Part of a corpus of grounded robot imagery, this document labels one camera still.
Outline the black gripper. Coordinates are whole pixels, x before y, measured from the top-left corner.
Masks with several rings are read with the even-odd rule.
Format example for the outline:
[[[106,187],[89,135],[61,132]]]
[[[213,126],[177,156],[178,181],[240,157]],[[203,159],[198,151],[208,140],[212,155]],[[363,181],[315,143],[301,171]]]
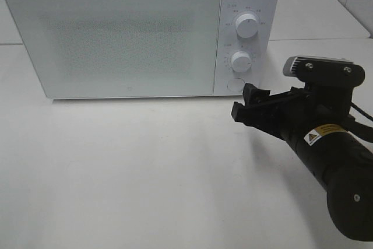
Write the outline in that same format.
[[[354,142],[343,124],[349,119],[352,92],[306,83],[303,88],[270,94],[270,90],[246,83],[244,105],[235,101],[231,116],[235,122],[257,129],[268,129],[272,124],[271,131],[295,152],[339,152]]]

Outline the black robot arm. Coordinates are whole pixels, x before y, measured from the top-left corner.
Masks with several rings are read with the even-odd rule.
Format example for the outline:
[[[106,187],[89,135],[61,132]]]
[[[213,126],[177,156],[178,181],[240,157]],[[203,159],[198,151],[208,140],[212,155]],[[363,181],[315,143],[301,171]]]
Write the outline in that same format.
[[[372,240],[370,128],[350,115],[351,88],[306,83],[270,94],[247,83],[232,118],[285,141],[325,189],[330,217],[346,237]]]

